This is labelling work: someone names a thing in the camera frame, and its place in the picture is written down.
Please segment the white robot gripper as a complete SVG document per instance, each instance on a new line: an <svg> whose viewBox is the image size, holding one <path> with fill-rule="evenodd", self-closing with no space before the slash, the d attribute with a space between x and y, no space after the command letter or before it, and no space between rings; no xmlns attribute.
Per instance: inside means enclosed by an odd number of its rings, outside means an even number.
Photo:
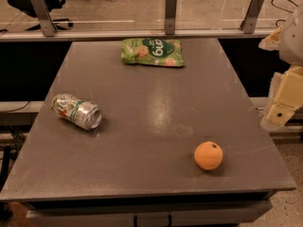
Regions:
<svg viewBox="0 0 303 227"><path fill-rule="evenodd" d="M294 10L283 27L262 39L258 47L267 51L279 49L279 57L292 64L283 74L274 73L260 119L265 130L276 131L303 106L303 4Z"/></svg>

